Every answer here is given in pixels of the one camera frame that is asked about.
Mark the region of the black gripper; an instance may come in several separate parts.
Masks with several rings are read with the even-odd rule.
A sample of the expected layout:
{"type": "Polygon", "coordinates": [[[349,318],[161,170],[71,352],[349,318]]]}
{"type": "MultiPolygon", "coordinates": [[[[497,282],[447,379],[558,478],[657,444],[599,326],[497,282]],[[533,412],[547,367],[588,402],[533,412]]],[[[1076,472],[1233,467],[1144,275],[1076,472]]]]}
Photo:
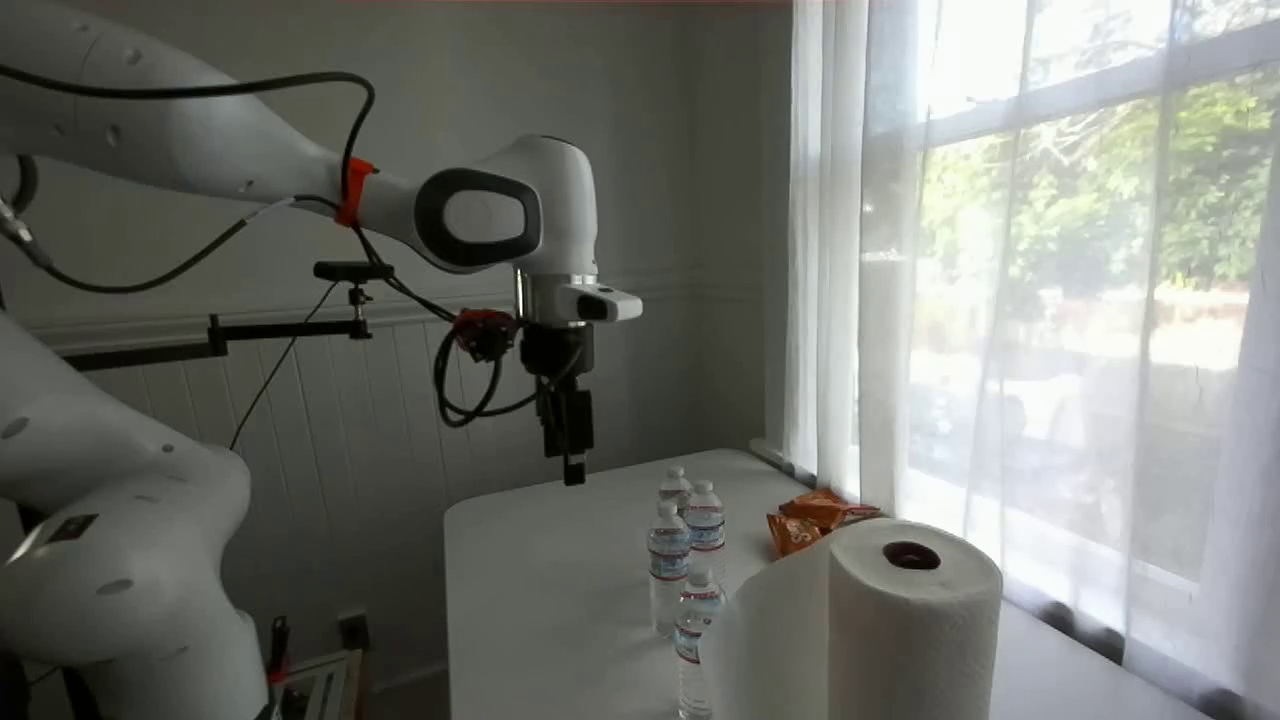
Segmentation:
{"type": "Polygon", "coordinates": [[[542,425],[542,452],[564,454],[564,485],[585,485],[592,446],[592,394],[581,374],[592,367],[588,326],[542,326],[528,323],[521,338],[521,364],[537,379],[537,416],[542,425]]]}

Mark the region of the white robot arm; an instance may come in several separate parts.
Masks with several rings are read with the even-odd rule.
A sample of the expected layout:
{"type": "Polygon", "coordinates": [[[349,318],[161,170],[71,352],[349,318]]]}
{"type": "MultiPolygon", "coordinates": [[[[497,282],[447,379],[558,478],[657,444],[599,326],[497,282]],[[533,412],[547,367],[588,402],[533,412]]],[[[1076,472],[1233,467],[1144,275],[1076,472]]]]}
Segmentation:
{"type": "MultiPolygon", "coordinates": [[[[381,231],[443,273],[517,273],[522,367],[542,446],[585,475],[588,335],[642,312],[595,268],[595,179],[554,137],[522,137],[478,169],[395,179],[351,146],[321,146],[251,79],[69,7],[0,0],[0,146],[136,183],[315,208],[381,231]]],[[[0,314],[0,489],[40,524],[0,566],[0,644],[77,666],[102,720],[269,720],[257,625],[219,578],[251,472],[85,379],[0,314]]]]}

